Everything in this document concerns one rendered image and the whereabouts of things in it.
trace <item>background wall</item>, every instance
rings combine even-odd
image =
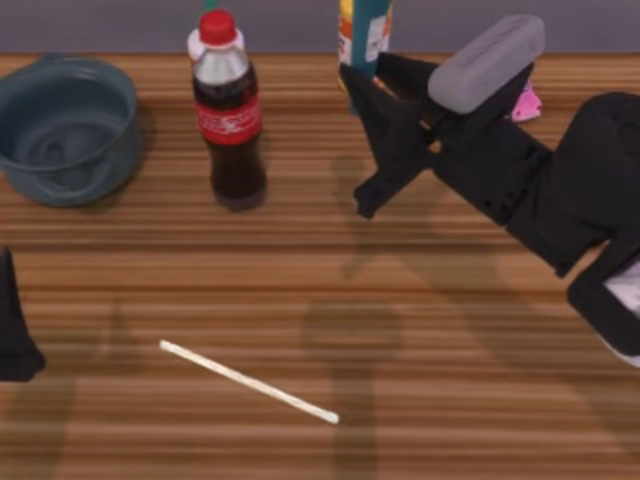
[[[535,13],[548,51],[640,50],[640,0],[395,0],[395,51],[456,50]],[[220,0],[252,51],[335,51],[338,0]],[[0,0],[0,51],[183,51],[203,0]]]

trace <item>red label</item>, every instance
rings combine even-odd
[[[202,135],[218,145],[237,145],[251,140],[262,129],[258,97],[233,110],[217,110],[196,103]]]

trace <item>white straw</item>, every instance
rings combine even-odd
[[[320,417],[329,423],[337,424],[340,421],[338,415],[333,412],[329,412],[327,410],[323,410],[322,408],[311,405],[304,400],[300,400],[299,398],[289,395],[288,393],[271,387],[266,383],[262,383],[254,378],[247,377],[240,372],[236,372],[235,370],[225,367],[224,365],[214,362],[213,360],[209,360],[208,358],[198,355],[197,353],[187,350],[186,348],[182,348],[174,343],[167,342],[166,340],[161,340],[160,348],[165,352],[173,353],[174,355],[184,358],[185,360],[189,360],[197,365],[200,365],[201,367],[206,368],[207,370],[218,373],[223,377],[227,377],[229,380],[233,380],[234,382],[262,392],[265,395],[275,398],[276,400],[287,403],[294,408],[302,410],[303,412],[307,412],[310,415]]]

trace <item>white bottle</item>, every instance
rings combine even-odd
[[[245,49],[244,35],[237,28],[236,40],[234,42],[234,45],[241,50]],[[189,35],[189,39],[187,40],[187,48],[189,50],[189,58],[191,58],[191,62],[196,63],[205,50],[205,46],[200,40],[200,30],[198,28],[194,29],[191,32],[191,35]]]

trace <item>wooden table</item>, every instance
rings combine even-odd
[[[565,304],[573,275],[430,174],[375,221],[355,215],[373,162],[334,56],[256,57],[271,196],[242,215],[212,201],[186,58],[103,58],[139,88],[135,180],[80,210],[0,182],[0,244],[49,360],[0,388],[1,480],[638,478],[640,376]],[[32,59],[1,57],[0,74]],[[554,146],[589,96],[640,93],[639,66],[546,57],[527,128]],[[342,422],[167,355],[163,338]]]

